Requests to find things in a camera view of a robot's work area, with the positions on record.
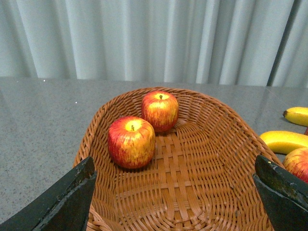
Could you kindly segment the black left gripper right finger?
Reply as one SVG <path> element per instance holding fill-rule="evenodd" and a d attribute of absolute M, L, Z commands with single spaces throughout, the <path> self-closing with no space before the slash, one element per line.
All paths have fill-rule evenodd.
<path fill-rule="evenodd" d="M 308 184 L 275 162 L 258 155 L 253 181 L 276 231 L 308 229 Z"/>

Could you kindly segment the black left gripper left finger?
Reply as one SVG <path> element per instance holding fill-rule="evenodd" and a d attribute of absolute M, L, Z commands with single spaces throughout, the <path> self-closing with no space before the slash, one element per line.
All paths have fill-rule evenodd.
<path fill-rule="evenodd" d="M 2 231 L 84 231 L 97 172 L 91 157 L 0 225 Z"/>

